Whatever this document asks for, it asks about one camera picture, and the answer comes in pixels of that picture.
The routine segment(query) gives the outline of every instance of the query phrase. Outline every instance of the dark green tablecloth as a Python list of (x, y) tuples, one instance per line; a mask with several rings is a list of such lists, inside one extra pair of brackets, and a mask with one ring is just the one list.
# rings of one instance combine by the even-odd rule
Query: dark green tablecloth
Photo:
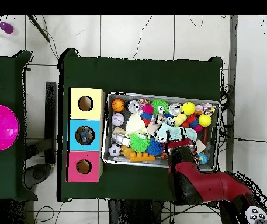
[(67, 151), (68, 87), (101, 88), (111, 91), (141, 93), (157, 96), (219, 100), (222, 60), (157, 61), (105, 57), (81, 58), (73, 49), (60, 57), (57, 199), (124, 198), (137, 200), (173, 200), (168, 185), (167, 169), (104, 164), (99, 183), (65, 182)]
[(21, 51), (13, 57), (0, 57), (0, 104), (9, 107), (20, 122), (17, 141), (0, 151), (0, 199), (35, 200), (32, 192), (22, 184), (25, 160), (25, 105), (23, 70), (32, 52)]

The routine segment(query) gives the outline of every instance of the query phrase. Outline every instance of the circular hole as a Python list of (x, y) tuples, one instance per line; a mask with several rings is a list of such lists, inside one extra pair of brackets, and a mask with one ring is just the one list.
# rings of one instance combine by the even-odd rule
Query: circular hole
[(82, 96), (78, 100), (78, 107), (81, 111), (90, 111), (93, 108), (93, 100), (89, 96)]
[(88, 126), (79, 127), (75, 133), (75, 139), (81, 145), (89, 145), (95, 139), (95, 132)]
[(81, 160), (77, 163), (76, 169), (80, 173), (87, 174), (91, 171), (92, 164), (88, 160)]

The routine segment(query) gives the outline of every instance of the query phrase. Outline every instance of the metal tray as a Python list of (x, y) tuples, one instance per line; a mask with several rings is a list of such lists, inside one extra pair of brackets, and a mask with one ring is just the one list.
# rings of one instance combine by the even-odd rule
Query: metal tray
[[(115, 126), (111, 122), (112, 115), (114, 111), (112, 109), (112, 101), (114, 99), (122, 99), (125, 103), (129, 100), (135, 100), (139, 98), (146, 98), (149, 101), (153, 101), (156, 99), (165, 100), (168, 104), (172, 103), (180, 103), (184, 102), (193, 102), (195, 105), (201, 103), (211, 103), (216, 105), (217, 109), (212, 115), (212, 123), (208, 127), (208, 141), (207, 147), (204, 150), (206, 154), (209, 156), (209, 161), (205, 165), (199, 165), (199, 170), (203, 172), (212, 172), (215, 170), (217, 165), (217, 147), (219, 144), (219, 130), (220, 130), (220, 119), (221, 119), (221, 105), (217, 101), (213, 100), (196, 100), (196, 99), (187, 99), (187, 98), (178, 98), (178, 97), (166, 97), (166, 96), (155, 96), (155, 95), (147, 95), (147, 94), (135, 94), (135, 93), (121, 93), (121, 92), (110, 92), (106, 98), (106, 106), (105, 106), (105, 123), (103, 130), (103, 144), (102, 144), (102, 159), (105, 163), (110, 164), (124, 164), (131, 166), (148, 166), (148, 167), (162, 167), (168, 168), (168, 161), (166, 159), (162, 159), (160, 157), (156, 157), (156, 160), (153, 162), (130, 162), (129, 159), (124, 156), (111, 157), (108, 152), (109, 146), (113, 143), (111, 140), (112, 132)], [(120, 128), (126, 130), (126, 123), (131, 116), (131, 112), (127, 110), (123, 110), (121, 112), (124, 115), (125, 121), (120, 126)], [(198, 138), (202, 140), (202, 132), (198, 133)]]

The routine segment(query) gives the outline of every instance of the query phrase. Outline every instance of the tennis ball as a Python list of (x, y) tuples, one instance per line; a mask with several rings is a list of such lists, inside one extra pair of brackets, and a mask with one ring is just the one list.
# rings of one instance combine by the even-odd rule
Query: tennis ball
[(203, 127), (209, 126), (212, 122), (212, 118), (205, 114), (200, 115), (199, 117), (199, 124)]
[(195, 112), (195, 110), (196, 110), (196, 106), (192, 102), (186, 102), (186, 103), (184, 103), (184, 105), (182, 107), (182, 111), (186, 115), (193, 114)]

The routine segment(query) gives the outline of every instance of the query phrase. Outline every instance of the colorful shape sorter box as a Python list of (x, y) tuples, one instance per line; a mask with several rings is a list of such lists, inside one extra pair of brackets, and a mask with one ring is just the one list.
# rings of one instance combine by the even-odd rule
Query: colorful shape sorter box
[(66, 182), (99, 182), (105, 93), (69, 87)]

